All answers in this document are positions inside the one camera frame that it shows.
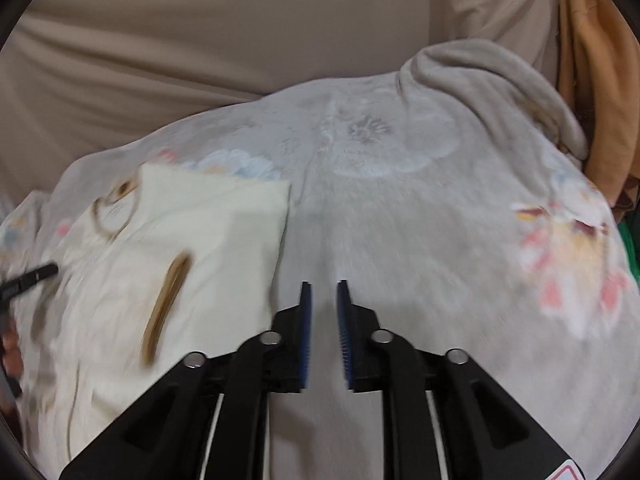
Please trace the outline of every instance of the finger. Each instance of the finger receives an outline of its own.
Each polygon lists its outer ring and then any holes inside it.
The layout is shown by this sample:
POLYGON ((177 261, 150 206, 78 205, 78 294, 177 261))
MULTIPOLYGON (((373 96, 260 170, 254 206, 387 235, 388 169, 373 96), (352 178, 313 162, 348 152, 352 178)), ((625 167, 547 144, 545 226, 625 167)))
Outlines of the finger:
POLYGON ((11 350, 2 356, 2 366, 6 374, 10 377, 20 378, 24 372, 24 365, 22 364, 22 356, 18 349, 11 350))
POLYGON ((2 346, 7 351, 18 348, 18 333, 6 332, 2 334, 2 346))

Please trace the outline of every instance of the silver screw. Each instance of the silver screw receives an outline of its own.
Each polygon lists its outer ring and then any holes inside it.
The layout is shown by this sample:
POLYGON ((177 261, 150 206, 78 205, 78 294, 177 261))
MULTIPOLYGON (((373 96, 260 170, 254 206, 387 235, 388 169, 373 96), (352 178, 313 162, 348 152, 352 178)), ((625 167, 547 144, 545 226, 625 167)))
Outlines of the silver screw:
POLYGON ((447 352, 447 358, 455 365, 463 365, 469 361, 469 355, 460 348, 454 348, 447 352))
POLYGON ((394 335, 389 330, 376 330, 371 334, 371 338, 376 343, 391 343, 394 335))
POLYGON ((187 368, 200 368, 206 360, 200 352, 191 352, 182 362, 187 368))
POLYGON ((263 345, 277 345, 280 341, 282 341, 282 336, 273 330, 260 334, 260 342, 263 345))

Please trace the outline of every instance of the orange cloth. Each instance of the orange cloth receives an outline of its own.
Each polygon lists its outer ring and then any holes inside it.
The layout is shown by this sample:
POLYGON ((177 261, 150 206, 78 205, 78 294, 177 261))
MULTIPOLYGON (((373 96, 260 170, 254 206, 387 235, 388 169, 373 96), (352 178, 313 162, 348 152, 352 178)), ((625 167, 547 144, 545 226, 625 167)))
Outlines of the orange cloth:
POLYGON ((590 140, 584 174, 616 219, 640 178, 640 45, 611 0, 560 0, 558 89, 590 140))

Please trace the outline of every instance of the brown strap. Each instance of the brown strap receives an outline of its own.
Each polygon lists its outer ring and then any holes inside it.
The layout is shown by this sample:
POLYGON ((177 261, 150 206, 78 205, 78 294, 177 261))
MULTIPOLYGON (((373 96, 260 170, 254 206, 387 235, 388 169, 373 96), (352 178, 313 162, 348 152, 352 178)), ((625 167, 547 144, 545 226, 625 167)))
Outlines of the brown strap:
POLYGON ((156 348, 158 347, 158 340, 162 333, 164 321, 187 277, 189 269, 191 269, 191 263, 192 259, 189 253, 180 253, 169 266, 149 322, 146 324, 145 334, 142 337, 140 361, 143 366, 151 366, 156 358, 156 348))

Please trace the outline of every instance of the gray flower pattern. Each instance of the gray flower pattern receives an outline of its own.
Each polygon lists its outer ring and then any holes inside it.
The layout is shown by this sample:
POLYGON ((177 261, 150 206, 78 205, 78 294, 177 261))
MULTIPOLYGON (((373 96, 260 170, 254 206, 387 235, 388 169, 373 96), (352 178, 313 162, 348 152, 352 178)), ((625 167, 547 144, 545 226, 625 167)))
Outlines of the gray flower pattern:
POLYGON ((349 135, 351 138, 362 144, 379 142, 381 137, 392 133, 393 128, 389 124, 385 123, 382 119, 373 118, 368 114, 349 126, 349 135))

